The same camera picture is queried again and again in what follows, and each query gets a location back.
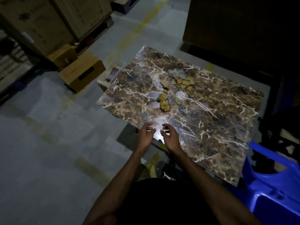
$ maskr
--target right hand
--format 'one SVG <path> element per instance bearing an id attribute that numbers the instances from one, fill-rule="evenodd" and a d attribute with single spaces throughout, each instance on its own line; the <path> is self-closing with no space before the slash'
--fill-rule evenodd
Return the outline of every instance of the right hand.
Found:
<path id="1" fill-rule="evenodd" d="M 176 132 L 175 128 L 173 126 L 171 126 L 170 124 L 162 124 L 163 129 L 160 130 L 161 135 L 163 136 L 163 140 L 165 142 L 165 145 L 167 147 L 167 149 L 176 154 L 176 153 L 180 153 L 182 152 L 182 148 L 180 146 L 180 142 L 179 142 L 179 134 L 178 132 Z"/>

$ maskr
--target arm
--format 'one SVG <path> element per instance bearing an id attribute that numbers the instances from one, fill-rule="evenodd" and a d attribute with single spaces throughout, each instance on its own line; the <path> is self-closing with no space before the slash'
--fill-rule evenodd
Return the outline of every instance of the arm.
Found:
<path id="1" fill-rule="evenodd" d="M 141 158 L 146 153 L 152 142 L 153 134 L 156 132 L 156 129 L 149 127 L 149 125 L 152 123 L 143 125 L 138 134 L 136 150 L 95 201 L 82 225 L 116 224 L 117 220 L 114 213 L 123 204 L 134 181 Z"/>
<path id="2" fill-rule="evenodd" d="M 219 223 L 221 225 L 260 224 L 242 202 L 182 151 L 179 135 L 175 128 L 169 124 L 163 124 L 163 126 L 163 129 L 170 133 L 168 136 L 163 130 L 160 131 L 167 149 L 175 155 L 176 159 L 189 174 Z"/>

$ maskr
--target round sticker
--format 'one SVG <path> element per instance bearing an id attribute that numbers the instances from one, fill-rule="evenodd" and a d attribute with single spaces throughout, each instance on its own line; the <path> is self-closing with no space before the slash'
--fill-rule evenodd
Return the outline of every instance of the round sticker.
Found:
<path id="1" fill-rule="evenodd" d="M 188 98 L 188 95 L 184 91 L 178 91 L 176 92 L 176 98 L 178 98 L 180 101 L 184 101 Z"/>

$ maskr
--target black shirt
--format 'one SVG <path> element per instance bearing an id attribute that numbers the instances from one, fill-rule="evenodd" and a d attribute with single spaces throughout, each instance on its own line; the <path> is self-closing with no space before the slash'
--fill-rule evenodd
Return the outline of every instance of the black shirt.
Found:
<path id="1" fill-rule="evenodd" d="M 134 182 L 116 216 L 118 224 L 219 224 L 194 185 L 163 178 Z"/>

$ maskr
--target table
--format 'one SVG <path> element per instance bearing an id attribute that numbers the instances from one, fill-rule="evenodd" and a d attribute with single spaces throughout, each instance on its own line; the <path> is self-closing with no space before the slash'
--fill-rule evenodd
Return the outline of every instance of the table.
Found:
<path id="1" fill-rule="evenodd" d="M 156 101 L 161 80 L 188 76 L 195 84 L 183 90 L 186 100 L 176 102 L 179 85 L 171 85 L 171 111 L 162 112 Z M 262 98 L 252 88 L 144 46 L 97 104 L 138 129 L 153 122 L 154 138 L 162 142 L 161 124 L 171 124 L 194 162 L 236 186 Z"/>

